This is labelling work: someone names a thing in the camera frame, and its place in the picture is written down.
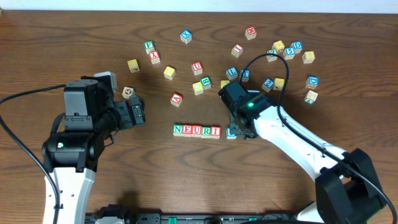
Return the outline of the red E wooden block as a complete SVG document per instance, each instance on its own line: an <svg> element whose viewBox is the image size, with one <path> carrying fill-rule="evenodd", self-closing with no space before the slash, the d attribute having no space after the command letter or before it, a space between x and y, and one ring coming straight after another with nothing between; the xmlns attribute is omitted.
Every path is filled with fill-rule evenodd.
<svg viewBox="0 0 398 224"><path fill-rule="evenodd" d="M182 126L182 136L183 137L192 137L192 125L184 124Z"/></svg>

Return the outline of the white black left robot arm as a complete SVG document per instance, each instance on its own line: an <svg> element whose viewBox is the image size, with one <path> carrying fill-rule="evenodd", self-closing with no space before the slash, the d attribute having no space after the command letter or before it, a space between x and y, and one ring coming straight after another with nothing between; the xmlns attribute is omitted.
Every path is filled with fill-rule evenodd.
<svg viewBox="0 0 398 224"><path fill-rule="evenodd" d="M50 174L45 180L44 223L83 223L105 140L145 123L139 97L115 101L116 90L112 72L66 84L65 112L54 120L42 146L44 167Z"/></svg>

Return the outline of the green R wooden block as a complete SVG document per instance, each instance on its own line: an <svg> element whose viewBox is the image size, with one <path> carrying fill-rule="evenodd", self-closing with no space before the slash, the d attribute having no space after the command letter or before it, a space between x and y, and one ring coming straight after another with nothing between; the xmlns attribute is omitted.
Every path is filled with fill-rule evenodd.
<svg viewBox="0 0 398 224"><path fill-rule="evenodd" d="M208 126L201 127L201 138L211 138L211 127Z"/></svg>

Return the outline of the blue P wooden block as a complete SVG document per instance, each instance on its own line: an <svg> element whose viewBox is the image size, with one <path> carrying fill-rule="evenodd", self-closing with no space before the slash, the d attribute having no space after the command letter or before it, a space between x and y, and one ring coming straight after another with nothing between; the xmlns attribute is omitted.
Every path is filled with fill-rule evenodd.
<svg viewBox="0 0 398 224"><path fill-rule="evenodd" d="M226 138L227 139L236 139L237 135L231 133L231 128L228 127L226 130Z"/></svg>

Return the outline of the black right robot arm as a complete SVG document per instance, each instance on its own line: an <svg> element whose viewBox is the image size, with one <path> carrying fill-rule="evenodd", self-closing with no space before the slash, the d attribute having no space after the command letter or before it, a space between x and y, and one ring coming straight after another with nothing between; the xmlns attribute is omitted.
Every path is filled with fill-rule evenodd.
<svg viewBox="0 0 398 224"><path fill-rule="evenodd" d="M242 90L220 97L245 137L273 143L314 181L316 201L296 215L298 222L366 223L384 207L393 208L361 149L347 152L324 141L267 95Z"/></svg>

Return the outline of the green N wooden block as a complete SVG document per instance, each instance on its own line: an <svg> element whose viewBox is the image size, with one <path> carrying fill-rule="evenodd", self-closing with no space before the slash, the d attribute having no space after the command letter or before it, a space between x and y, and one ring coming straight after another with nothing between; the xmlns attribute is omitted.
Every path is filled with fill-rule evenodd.
<svg viewBox="0 0 398 224"><path fill-rule="evenodd" d="M182 136L182 131L183 131L183 125L182 124L175 124L173 126L173 135L174 136Z"/></svg>

